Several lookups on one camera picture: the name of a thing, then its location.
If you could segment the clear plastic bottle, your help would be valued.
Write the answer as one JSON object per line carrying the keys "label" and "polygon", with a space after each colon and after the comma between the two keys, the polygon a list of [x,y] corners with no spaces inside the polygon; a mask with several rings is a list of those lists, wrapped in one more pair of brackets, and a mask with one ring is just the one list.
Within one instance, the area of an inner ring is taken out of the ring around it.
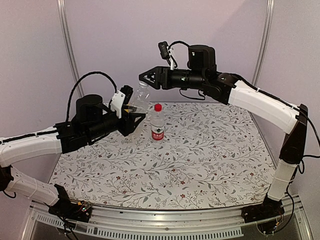
{"label": "clear plastic bottle", "polygon": [[128,109],[129,113],[144,113],[148,111],[148,106],[150,103],[150,89],[149,85],[143,81],[139,81],[138,87],[134,90],[132,94],[129,106],[134,107],[134,109]]}

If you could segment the white blue bottle cap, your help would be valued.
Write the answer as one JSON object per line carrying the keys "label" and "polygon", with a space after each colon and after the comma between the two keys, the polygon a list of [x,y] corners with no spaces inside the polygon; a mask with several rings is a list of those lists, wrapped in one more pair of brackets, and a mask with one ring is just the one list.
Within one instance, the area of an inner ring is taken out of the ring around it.
{"label": "white blue bottle cap", "polygon": [[150,86],[152,82],[149,81],[148,79],[143,79],[143,80],[139,80],[139,84],[144,86]]}

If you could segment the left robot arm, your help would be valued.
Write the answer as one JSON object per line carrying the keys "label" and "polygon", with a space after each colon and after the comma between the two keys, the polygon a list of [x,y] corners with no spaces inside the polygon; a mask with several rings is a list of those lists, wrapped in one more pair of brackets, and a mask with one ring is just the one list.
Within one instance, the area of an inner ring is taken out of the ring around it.
{"label": "left robot arm", "polygon": [[132,134],[146,115],[136,107],[128,106],[128,100],[128,96],[118,91],[107,106],[101,96],[89,94],[76,101],[76,114],[72,120],[41,132],[1,138],[0,190],[44,202],[54,206],[63,217],[70,217],[75,210],[64,187],[41,182],[22,173],[13,164],[40,156],[72,153],[115,131],[124,137]]}

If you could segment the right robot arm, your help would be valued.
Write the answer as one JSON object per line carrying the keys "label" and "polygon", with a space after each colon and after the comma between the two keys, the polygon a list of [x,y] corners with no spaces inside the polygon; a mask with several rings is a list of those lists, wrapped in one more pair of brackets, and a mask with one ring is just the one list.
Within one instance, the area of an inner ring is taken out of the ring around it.
{"label": "right robot arm", "polygon": [[158,44],[162,59],[170,66],[156,66],[139,75],[139,80],[156,90],[198,90],[205,97],[219,103],[245,109],[280,128],[285,133],[274,178],[259,206],[262,218],[269,218],[278,210],[278,203],[294,179],[294,174],[304,157],[308,108],[292,105],[251,85],[235,73],[217,71],[216,51],[207,45],[188,46],[187,69],[178,69],[171,54],[171,46]]}

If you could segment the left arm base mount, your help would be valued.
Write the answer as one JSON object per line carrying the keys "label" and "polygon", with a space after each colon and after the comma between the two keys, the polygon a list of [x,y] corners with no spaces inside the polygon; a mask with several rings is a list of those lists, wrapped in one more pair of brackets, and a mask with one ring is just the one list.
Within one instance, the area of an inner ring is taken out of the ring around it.
{"label": "left arm base mount", "polygon": [[58,192],[58,201],[49,206],[48,212],[63,219],[88,223],[93,210],[92,205],[84,200],[80,200],[77,203],[72,202],[63,186],[55,184],[54,187]]}

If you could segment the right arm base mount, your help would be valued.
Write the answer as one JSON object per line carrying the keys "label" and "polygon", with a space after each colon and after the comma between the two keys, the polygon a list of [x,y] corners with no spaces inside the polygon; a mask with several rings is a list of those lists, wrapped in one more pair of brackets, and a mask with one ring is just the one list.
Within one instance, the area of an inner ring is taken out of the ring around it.
{"label": "right arm base mount", "polygon": [[284,213],[282,201],[275,201],[267,196],[262,203],[248,205],[241,209],[241,217],[245,223],[261,221],[256,226],[264,235],[271,235],[276,232],[284,220]]}

